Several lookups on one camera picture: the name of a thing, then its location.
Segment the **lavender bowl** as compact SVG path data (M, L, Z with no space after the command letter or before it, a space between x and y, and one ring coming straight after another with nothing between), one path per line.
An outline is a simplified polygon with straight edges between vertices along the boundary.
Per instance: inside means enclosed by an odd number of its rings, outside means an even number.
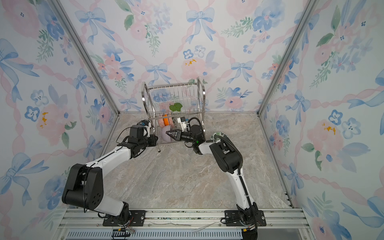
M167 134L167 131L170 131L171 129L172 127L168 125L163 127L161 130L161 137L165 143L170 143L172 141L171 137Z

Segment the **green leaf pattern bowl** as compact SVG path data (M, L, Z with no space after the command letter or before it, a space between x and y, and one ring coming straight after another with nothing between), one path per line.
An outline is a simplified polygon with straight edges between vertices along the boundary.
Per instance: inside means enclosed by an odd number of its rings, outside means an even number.
M216 139L219 139L219 137L224 137L225 134L222 132L215 132L211 135L211 140L215 141Z

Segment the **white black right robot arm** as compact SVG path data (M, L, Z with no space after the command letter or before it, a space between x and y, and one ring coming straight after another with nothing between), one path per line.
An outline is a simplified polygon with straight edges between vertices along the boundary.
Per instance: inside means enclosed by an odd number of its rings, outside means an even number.
M167 136L179 142L191 143L198 155L212 155L219 168L227 174L236 197L240 221L244 225L256 226L258 208L248 187L243 172L243 156L230 139L223 133L215 133L206 140L202 128L194 125L188 130L170 130Z

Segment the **aluminium corner post left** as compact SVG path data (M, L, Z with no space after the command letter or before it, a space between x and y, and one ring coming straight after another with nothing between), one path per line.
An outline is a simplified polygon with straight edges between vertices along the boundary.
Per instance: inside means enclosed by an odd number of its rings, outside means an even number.
M112 95L108 91L106 84L103 82L102 78L100 77L97 71L97 68L92 61L90 54L88 53L85 45L81 41L81 38L77 33L70 18L68 17L66 11L64 10L63 5L60 3L60 1L48 1L48 3L52 8L53 12L58 16L58 19L60 23L63 25L64 30L68 33L69 37L73 41L75 49L81 56L81 60L84 62L85 66L87 67L92 77L96 81L96 84L100 88L102 94L105 96L108 104L111 106L112 111L118 116L120 114L120 111L118 110L118 107L115 104L112 98Z

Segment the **aluminium corner post right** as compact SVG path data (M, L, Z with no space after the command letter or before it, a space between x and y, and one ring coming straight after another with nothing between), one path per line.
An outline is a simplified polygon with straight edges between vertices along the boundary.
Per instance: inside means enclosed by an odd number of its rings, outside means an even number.
M304 8L303 15L300 18L299 24L295 28L295 31L293 32L293 35L292 35L292 39L290 40L290 42L289 42L289 44L288 44L288 46L287 46L287 48L286 48L286 50L282 56L281 64L277 68L276 74L272 78L272 81L271 81L269 87L267 88L267 91L266 91L266 94L263 98L263 101L262 101L262 103L261 103L261 105L257 111L258 117L260 117L263 114L263 111L265 111L267 109L269 99L271 98L276 85L279 83L279 80L283 74L283 71L289 65L289 61L290 61L292 55L294 54L294 52L298 46L298 42L299 42L300 38L304 34L305 28L308 26L308 23L314 14L314 11L316 9L317 4L318 4L318 1L310 0L310 1L308 1L307 6Z

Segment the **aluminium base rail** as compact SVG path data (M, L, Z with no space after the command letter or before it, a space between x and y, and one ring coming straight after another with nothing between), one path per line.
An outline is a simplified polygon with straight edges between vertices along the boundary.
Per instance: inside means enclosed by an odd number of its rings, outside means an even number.
M66 211L54 240L313 240L302 209L263 209L265 226L240 223L237 210L133 209L126 227L94 212Z

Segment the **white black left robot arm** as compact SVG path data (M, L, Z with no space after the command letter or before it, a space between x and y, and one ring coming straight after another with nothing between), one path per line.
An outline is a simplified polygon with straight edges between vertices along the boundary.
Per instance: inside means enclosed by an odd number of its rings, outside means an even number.
M105 177L122 163L137 158L148 147L157 145L158 137L151 133L152 124L143 120L128 128L129 135L117 146L87 164L70 168L62 202L67 205L104 214L104 218L126 226L132 219L129 204L106 194Z

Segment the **steel wire dish rack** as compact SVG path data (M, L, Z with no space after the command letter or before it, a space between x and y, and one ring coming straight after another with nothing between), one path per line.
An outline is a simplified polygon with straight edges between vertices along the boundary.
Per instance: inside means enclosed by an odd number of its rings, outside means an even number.
M142 83L142 101L151 133L158 137L157 145L176 143L166 135L167 130L187 131L192 124L202 126L205 136L206 90L201 78L187 83L154 86Z

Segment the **orange bowl white inside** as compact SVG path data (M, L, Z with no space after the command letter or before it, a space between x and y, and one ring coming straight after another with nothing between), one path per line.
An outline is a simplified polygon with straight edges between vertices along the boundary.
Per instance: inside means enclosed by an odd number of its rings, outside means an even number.
M167 114L164 114L164 125L165 126L169 126L170 125L170 123L169 123L169 119L168 119L168 115Z

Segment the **aluminium corner post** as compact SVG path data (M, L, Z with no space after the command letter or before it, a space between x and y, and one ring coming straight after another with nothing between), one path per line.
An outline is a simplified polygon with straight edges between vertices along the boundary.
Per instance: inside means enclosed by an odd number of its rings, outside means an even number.
M279 80L283 74L283 71L289 65L289 61L290 61L292 55L294 54L294 52L298 46L298 42L299 42L300 38L304 34L305 28L308 26L308 23L314 14L314 11L316 9L317 4L318 4L318 1L310 0L310 1L308 1L307 6L304 8L303 15L300 18L299 24L295 28L295 31L293 32L293 35L292 35L292 39L290 40L290 42L289 42L289 44L288 44L288 46L287 46L287 48L286 48L286 50L282 56L281 64L277 68L276 74L272 78L272 81L271 81L269 87L267 88L267 91L266 91L266 94L263 98L263 101L262 101L262 103L261 103L261 105L257 111L258 117L260 117L263 114L263 111L265 111L267 109L269 99L271 98L276 85L279 83Z
M64 30L68 33L69 37L73 41L75 49L81 56L81 60L84 62L85 66L87 67L92 77L96 81L96 84L100 88L102 94L105 96L108 104L111 106L112 111L118 116L120 114L120 111L118 110L118 107L115 104L112 98L112 95L108 91L106 84L103 82L102 78L100 77L97 71L97 68L92 61L90 54L88 53L85 45L81 41L81 38L77 33L70 18L68 17L66 11L64 10L63 5L60 3L60 1L48 1L48 3L52 8L53 12L58 16L58 19L60 23L63 25Z

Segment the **green leaf rack ornament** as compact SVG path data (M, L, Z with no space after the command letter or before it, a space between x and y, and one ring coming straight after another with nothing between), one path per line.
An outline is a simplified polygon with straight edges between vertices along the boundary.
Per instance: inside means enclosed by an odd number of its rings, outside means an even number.
M181 112L183 105L181 103L174 103L169 105L169 109L171 112Z

